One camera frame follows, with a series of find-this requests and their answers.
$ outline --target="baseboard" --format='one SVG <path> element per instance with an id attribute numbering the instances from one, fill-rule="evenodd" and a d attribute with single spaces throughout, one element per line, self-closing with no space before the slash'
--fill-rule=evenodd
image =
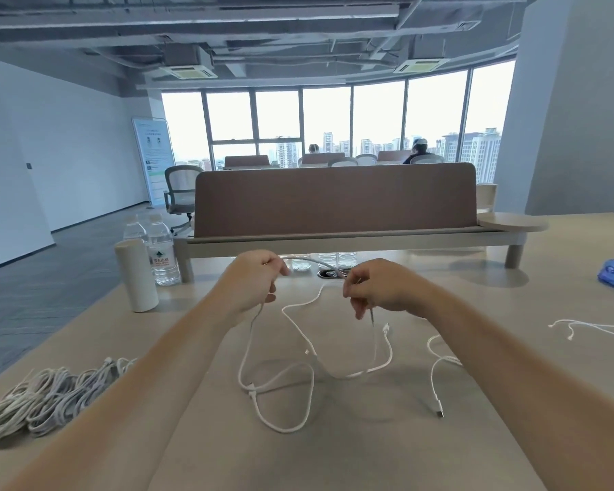
<path id="1" fill-rule="evenodd" d="M 120 211 L 122 211 L 122 210 L 127 210 L 128 208 L 132 208 L 132 207 L 135 207 L 135 206 L 137 206 L 137 205 L 143 205 L 143 204 L 147 204 L 147 203 L 150 203 L 150 202 L 139 202 L 139 203 L 135 203 L 135 204 L 130 205 L 130 206 L 128 206 L 128 207 L 119 208 L 118 210 L 113 210 L 113 211 L 111 211 L 111 212 L 107 212 L 107 213 L 104 213 L 104 214 L 102 214 L 102 215 L 98 215 L 98 216 L 96 216 L 96 217 L 91 217 L 90 219 L 86 219 L 85 221 L 82 221 L 82 222 L 75 222 L 74 224 L 71 224 L 70 226 L 60 227 L 59 229 L 55 229 L 54 231 L 50 231 L 50 233 L 51 233 L 51 234 L 55 234 L 56 232 L 63 231 L 64 229 L 70 229 L 71 227 L 75 227 L 75 226 L 78 226 L 78 225 L 80 225 L 80 224 L 85 224 L 85 223 L 87 223 L 87 222 L 95 221 L 96 219 L 99 219 L 100 217 L 105 217 L 106 215 L 111 215 L 111 214 L 113 214 L 113 213 L 120 212 Z"/>
<path id="2" fill-rule="evenodd" d="M 12 258 L 11 260 L 8 260 L 7 262 L 2 262 L 0 264 L 0 267 L 4 267 L 6 265 L 13 264 L 14 262 L 17 262 L 18 260 L 23 260 L 23 258 L 27 258 L 28 256 L 36 255 L 37 253 L 41 253 L 43 250 L 52 248 L 53 246 L 57 246 L 57 243 L 52 243 L 51 245 L 44 246 L 42 248 L 39 248 L 38 250 L 30 251 L 29 253 L 26 253 L 24 255 L 17 256 L 16 258 Z"/>

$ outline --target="glass pane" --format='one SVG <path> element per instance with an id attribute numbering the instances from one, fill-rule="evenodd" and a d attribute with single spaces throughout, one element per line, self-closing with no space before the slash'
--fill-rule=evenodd
<path id="1" fill-rule="evenodd" d="M 300 143 L 260 143 L 259 154 L 268 155 L 271 165 L 277 162 L 283 169 L 298 167 L 298 159 L 303 156 Z"/>
<path id="2" fill-rule="evenodd" d="M 175 163 L 211 170 L 200 93 L 163 93 L 162 101 Z"/>
<path id="3" fill-rule="evenodd" d="M 475 69 L 460 162 L 475 165 L 477 182 L 493 182 L 514 60 Z"/>
<path id="4" fill-rule="evenodd" d="M 216 170 L 223 170 L 226 156 L 243 156 L 257 154 L 257 149 L 254 147 L 254 143 L 246 143 L 245 145 L 214 145 L 213 148 Z"/>
<path id="5" fill-rule="evenodd" d="M 207 106 L 212 139 L 253 139 L 250 93 L 209 93 Z"/>
<path id="6" fill-rule="evenodd" d="M 261 139 L 300 137 L 298 91 L 258 91 L 257 125 Z"/>
<path id="7" fill-rule="evenodd" d="M 427 151 L 454 162 L 462 121 L 467 71 L 410 79 L 404 149 L 419 138 Z"/>
<path id="8" fill-rule="evenodd" d="M 350 87 L 303 90 L 305 149 L 350 156 Z"/>
<path id="9" fill-rule="evenodd" d="M 355 86 L 353 97 L 352 156 L 401 150 L 405 82 Z"/>

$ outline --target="standing banner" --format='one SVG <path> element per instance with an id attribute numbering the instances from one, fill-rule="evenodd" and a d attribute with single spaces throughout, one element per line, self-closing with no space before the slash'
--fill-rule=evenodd
<path id="1" fill-rule="evenodd" d="M 132 118 L 134 133 L 139 146 L 139 156 L 153 207 L 165 206 L 167 190 L 164 171 L 175 165 L 168 124 L 158 118 Z"/>

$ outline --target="forearm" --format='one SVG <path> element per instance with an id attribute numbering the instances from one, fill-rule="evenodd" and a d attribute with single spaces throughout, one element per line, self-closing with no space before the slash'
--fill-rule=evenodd
<path id="1" fill-rule="evenodd" d="M 549 490 L 614 490 L 614 402 L 439 290 L 426 318 L 489 398 Z"/>
<path id="2" fill-rule="evenodd" d="M 6 488 L 146 490 L 234 322 L 203 300 Z"/>

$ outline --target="water bottle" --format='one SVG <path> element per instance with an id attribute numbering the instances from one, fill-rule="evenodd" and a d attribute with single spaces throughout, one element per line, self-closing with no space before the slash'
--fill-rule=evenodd
<path id="1" fill-rule="evenodd" d="M 291 270 L 295 272 L 307 272 L 311 270 L 311 263 L 307 260 L 297 260 L 297 258 L 309 258 L 309 253 L 294 253 L 294 258 L 291 261 Z"/>
<path id="2" fill-rule="evenodd" d="M 125 230 L 123 231 L 123 239 L 143 239 L 148 241 L 148 233 L 143 226 L 139 224 L 139 217 L 134 214 L 126 219 Z"/>
<path id="3" fill-rule="evenodd" d="M 337 267 L 352 268 L 355 265 L 357 265 L 357 252 L 342 251 L 341 253 L 337 253 Z"/>
<path id="4" fill-rule="evenodd" d="M 319 253 L 318 259 L 321 262 L 325 262 L 326 264 L 330 264 L 333 267 L 336 267 L 336 253 Z M 318 264 L 320 268 L 329 268 L 325 265 Z"/>
<path id="5" fill-rule="evenodd" d="M 150 215 L 148 255 L 152 262 L 152 274 L 159 286 L 179 284 L 180 270 L 175 260 L 171 231 L 164 224 L 162 215 L 159 213 Z"/>

